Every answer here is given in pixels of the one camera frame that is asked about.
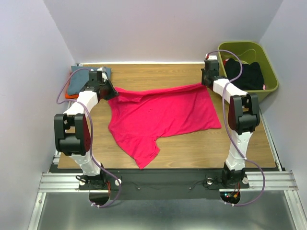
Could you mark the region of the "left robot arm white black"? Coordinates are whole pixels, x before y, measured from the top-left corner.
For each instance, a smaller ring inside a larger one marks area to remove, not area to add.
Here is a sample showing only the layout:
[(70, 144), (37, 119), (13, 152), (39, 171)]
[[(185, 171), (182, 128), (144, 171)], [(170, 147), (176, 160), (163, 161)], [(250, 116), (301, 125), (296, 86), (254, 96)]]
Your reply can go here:
[(117, 95), (104, 68), (89, 69), (88, 81), (81, 88), (77, 99), (69, 99), (70, 107), (64, 113), (54, 116), (56, 150), (79, 165), (83, 173), (76, 179), (81, 186), (88, 184), (95, 189), (103, 189), (110, 185), (107, 176), (111, 176), (115, 184), (121, 186), (121, 180), (94, 157), (94, 125), (90, 115), (100, 100), (107, 101)]

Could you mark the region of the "pink red t shirt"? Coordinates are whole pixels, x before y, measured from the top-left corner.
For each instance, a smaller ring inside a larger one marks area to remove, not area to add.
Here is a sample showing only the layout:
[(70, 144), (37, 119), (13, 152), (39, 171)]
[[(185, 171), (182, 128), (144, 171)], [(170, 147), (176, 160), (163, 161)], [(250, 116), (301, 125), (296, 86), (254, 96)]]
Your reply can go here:
[(118, 146), (143, 169), (160, 152), (159, 138), (208, 129), (221, 123), (210, 94), (201, 83), (168, 89), (127, 91), (108, 101), (108, 129)]

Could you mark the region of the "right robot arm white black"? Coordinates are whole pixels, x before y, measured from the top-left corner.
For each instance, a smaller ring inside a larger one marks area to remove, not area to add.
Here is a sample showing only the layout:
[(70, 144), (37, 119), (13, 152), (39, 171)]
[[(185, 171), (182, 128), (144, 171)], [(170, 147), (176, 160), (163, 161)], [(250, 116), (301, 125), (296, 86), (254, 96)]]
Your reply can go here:
[(219, 73), (217, 56), (208, 56), (201, 69), (201, 83), (222, 97), (222, 109), (229, 104), (228, 115), (223, 115), (230, 137), (230, 149), (221, 174), (221, 183), (231, 187), (244, 180), (245, 161), (249, 140), (260, 124), (259, 101), (256, 94), (249, 94)]

